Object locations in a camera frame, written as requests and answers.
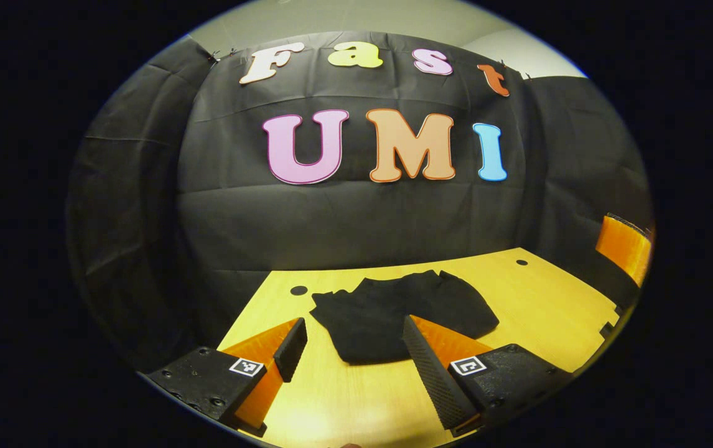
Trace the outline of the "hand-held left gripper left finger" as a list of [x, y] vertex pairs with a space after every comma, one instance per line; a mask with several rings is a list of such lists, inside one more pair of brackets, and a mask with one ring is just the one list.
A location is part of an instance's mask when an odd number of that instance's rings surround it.
[[148, 374], [163, 391], [211, 419], [263, 436], [275, 397], [307, 344], [302, 317], [223, 350], [199, 347]]

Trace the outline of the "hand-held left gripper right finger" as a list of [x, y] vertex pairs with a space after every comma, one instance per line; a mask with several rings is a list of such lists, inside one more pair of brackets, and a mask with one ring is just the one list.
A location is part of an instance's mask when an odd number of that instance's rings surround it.
[[490, 348], [415, 315], [404, 320], [403, 340], [453, 436], [501, 426], [573, 379], [519, 344]]

